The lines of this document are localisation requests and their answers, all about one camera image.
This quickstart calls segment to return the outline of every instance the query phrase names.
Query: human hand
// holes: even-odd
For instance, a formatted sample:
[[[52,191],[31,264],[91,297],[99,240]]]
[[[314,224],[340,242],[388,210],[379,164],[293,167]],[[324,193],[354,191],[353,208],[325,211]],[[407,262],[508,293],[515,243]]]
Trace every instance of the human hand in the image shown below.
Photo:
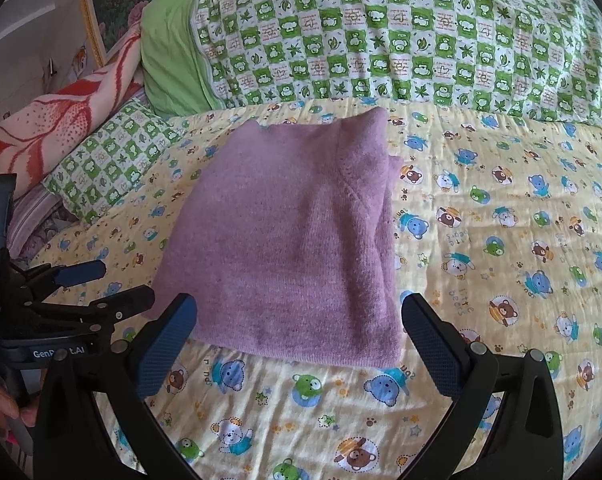
[[[38,397],[28,406],[19,409],[14,398],[0,386],[0,437],[7,437],[9,427],[6,417],[21,418],[23,423],[30,428],[36,423],[36,410],[38,409]]]

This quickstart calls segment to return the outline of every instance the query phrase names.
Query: green checkered blanket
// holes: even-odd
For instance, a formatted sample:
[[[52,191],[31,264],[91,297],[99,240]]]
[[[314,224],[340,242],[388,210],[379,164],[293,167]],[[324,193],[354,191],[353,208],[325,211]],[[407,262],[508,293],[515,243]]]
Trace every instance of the green checkered blanket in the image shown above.
[[[131,99],[65,156],[42,184],[60,195],[77,218],[92,223],[142,184],[143,175],[183,133]]]
[[[227,107],[394,96],[602,127],[592,0],[196,0]]]

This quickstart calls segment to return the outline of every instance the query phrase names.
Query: folded sweater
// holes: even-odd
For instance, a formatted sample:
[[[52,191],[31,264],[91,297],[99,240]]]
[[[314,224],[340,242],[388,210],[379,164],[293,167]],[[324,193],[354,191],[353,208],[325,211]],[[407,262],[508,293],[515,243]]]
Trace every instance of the folded sweater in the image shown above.
[[[268,357],[391,367],[401,327],[387,113],[331,124],[241,125],[188,196],[153,281],[179,292],[194,338]]]

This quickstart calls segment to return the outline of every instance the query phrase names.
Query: bed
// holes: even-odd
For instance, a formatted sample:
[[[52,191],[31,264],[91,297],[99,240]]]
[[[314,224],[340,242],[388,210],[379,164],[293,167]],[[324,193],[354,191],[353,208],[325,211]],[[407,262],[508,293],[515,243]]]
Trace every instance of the bed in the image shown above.
[[[388,108],[388,151],[404,160],[392,195],[397,308],[420,292],[468,341],[503,354],[541,349],[556,388],[567,478],[602,435],[599,128],[370,96],[178,117],[173,123],[188,133],[143,185],[95,224],[61,231],[32,265],[106,255],[106,277],[59,291],[58,303],[151,284],[183,200],[243,121],[318,123],[373,106]],[[114,337],[133,338],[144,322],[128,320]],[[241,373],[224,380],[228,367]],[[106,399],[98,402],[122,459],[140,468]],[[388,370],[285,362],[188,340],[146,402],[203,478],[236,480],[394,479],[448,406],[407,338]],[[499,403],[493,396],[460,466],[477,457]],[[224,442],[224,428],[241,445]],[[354,444],[367,452],[364,465],[342,460]]]
[[[197,72],[225,107],[394,97],[602,128],[602,15],[592,0],[162,0],[148,6],[146,69]],[[199,112],[179,71],[151,82],[172,115]],[[175,94],[170,106],[160,96]]]

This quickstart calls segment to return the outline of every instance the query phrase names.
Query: green pillowcase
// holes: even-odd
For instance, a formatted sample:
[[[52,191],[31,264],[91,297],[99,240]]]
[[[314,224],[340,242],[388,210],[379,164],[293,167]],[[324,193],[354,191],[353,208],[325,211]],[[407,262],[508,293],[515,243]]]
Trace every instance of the green pillowcase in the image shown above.
[[[132,99],[69,153],[43,186],[91,224],[140,186],[155,160],[184,133]]]

